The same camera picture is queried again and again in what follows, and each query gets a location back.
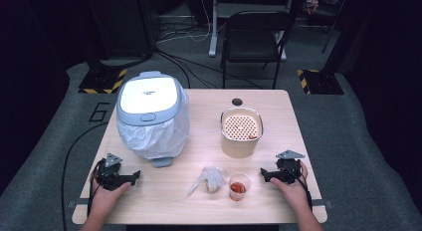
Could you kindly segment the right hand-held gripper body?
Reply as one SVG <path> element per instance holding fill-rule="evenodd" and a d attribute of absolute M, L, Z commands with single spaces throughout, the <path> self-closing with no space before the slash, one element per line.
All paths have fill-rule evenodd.
<path fill-rule="evenodd" d="M 274 171 L 271 174 L 271 177 L 275 177 L 282 182 L 292 184 L 296 180 L 300 181 L 300 177 L 302 176 L 302 167 L 301 167 L 301 159 L 304 156 L 300 153 L 287 149 L 279 154 L 276 155 L 278 159 L 276 161 L 276 166 L 278 171 Z"/>

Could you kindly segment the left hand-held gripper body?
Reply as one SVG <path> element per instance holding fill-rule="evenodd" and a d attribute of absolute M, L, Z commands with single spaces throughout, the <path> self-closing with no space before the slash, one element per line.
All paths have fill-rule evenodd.
<path fill-rule="evenodd" d="M 120 175 L 122 159 L 112 153 L 108 153 L 105 158 L 98 162 L 98 174 L 96 181 L 104 189 L 113 191 L 129 182 L 133 184 L 132 175 Z"/>

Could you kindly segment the person's left hand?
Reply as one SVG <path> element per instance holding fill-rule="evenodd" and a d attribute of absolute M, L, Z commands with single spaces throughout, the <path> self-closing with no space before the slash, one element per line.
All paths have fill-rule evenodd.
<path fill-rule="evenodd" d="M 93 181 L 92 213 L 110 213 L 119 198 L 131 187 L 129 182 L 122 184 L 115 190 L 107 190 L 101 187 L 96 180 Z"/>

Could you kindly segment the person's right hand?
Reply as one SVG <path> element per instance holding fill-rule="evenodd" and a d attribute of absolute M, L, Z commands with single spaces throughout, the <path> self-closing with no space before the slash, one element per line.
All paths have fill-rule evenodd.
<path fill-rule="evenodd" d="M 295 207 L 307 205 L 309 208 L 309 199 L 308 199 L 308 185 L 307 185 L 307 176 L 308 170 L 307 167 L 301 162 L 302 167 L 302 176 L 300 177 L 300 181 L 297 180 L 292 184 L 287 184 L 279 179 L 272 179 L 271 183 L 278 187 L 288 204 L 294 210 Z"/>

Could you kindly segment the clear plastic cup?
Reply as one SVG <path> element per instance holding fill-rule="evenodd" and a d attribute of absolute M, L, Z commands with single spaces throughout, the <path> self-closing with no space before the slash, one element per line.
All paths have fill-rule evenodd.
<path fill-rule="evenodd" d="M 230 185 L 233 182 L 241 182 L 246 186 L 246 192 L 245 193 L 235 193 L 230 189 Z M 233 201 L 241 201 L 244 199 L 244 197 L 246 196 L 246 193 L 250 190 L 251 188 L 251 179 L 250 177 L 244 173 L 244 172 L 235 172 L 233 173 L 230 178 L 229 178 L 229 197 L 233 200 Z"/>

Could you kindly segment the white plastic trash bag liner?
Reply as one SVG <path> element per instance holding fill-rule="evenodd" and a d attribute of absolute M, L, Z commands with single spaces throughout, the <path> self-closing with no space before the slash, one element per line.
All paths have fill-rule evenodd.
<path fill-rule="evenodd" d="M 172 119 L 148 126 L 116 122 L 123 144 L 135 154 L 153 160 L 175 157 L 183 150 L 190 134 L 189 97 L 181 92 L 181 108 Z"/>

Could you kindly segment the beige strainer container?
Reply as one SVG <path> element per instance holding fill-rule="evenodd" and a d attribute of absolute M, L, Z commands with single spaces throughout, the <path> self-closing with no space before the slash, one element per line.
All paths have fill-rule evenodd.
<path fill-rule="evenodd" d="M 260 114 L 249 108 L 230 108 L 221 113 L 221 147 L 234 158 L 245 158 L 253 154 L 263 136 L 264 128 Z"/>

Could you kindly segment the crumpled clear plastic bag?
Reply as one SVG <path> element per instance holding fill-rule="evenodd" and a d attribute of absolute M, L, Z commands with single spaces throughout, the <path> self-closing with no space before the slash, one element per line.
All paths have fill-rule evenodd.
<path fill-rule="evenodd" d="M 208 193 L 215 193 L 225 185 L 226 176 L 227 172 L 224 169 L 218 166 L 206 166 L 188 190 L 187 195 L 190 196 L 202 182 L 206 183 Z"/>

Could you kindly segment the black striped stand base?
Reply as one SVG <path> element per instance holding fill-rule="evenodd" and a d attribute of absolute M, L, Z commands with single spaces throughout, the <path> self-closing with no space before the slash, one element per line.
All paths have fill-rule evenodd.
<path fill-rule="evenodd" d="M 126 70 L 89 71 L 79 85 L 83 94 L 114 94 L 122 85 Z"/>
<path fill-rule="evenodd" d="M 326 75 L 319 70 L 298 70 L 298 76 L 305 94 L 343 95 L 334 75 Z"/>

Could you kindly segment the black folding chair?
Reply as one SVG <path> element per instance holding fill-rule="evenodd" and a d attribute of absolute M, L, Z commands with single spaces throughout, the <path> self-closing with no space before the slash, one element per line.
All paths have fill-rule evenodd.
<path fill-rule="evenodd" d="M 275 63 L 272 88 L 276 87 L 282 51 L 295 23 L 285 11 L 242 11 L 226 22 L 220 68 L 226 88 L 228 63 Z"/>

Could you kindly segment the black cabinet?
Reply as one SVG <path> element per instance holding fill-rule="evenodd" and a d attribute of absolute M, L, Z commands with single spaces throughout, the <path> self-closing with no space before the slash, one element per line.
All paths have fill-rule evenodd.
<path fill-rule="evenodd" d="M 148 0 L 88 0 L 109 58 L 149 58 L 155 41 Z"/>

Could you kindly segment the grey table clamp bracket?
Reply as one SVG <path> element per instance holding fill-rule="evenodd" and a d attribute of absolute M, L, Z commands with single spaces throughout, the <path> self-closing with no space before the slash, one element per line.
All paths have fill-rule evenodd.
<path fill-rule="evenodd" d="M 330 200 L 313 199 L 312 204 L 313 204 L 313 207 L 324 206 L 326 209 L 333 208 L 333 203 Z"/>
<path fill-rule="evenodd" d="M 88 205 L 89 199 L 88 198 L 78 198 L 76 200 L 70 200 L 67 204 L 67 208 L 75 209 L 78 205 Z"/>

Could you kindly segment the white metal desk frame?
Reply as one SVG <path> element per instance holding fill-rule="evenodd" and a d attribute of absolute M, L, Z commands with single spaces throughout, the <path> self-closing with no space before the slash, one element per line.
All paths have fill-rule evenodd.
<path fill-rule="evenodd" d="M 210 30 L 210 44 L 208 56 L 214 58 L 217 55 L 218 45 L 218 19 L 228 19 L 230 16 L 242 11 L 283 11 L 290 12 L 293 9 L 294 0 L 286 0 L 285 3 L 279 4 L 262 4 L 262 3 L 235 3 L 235 2 L 220 2 L 219 0 L 212 0 L 212 12 L 209 18 L 211 19 Z"/>

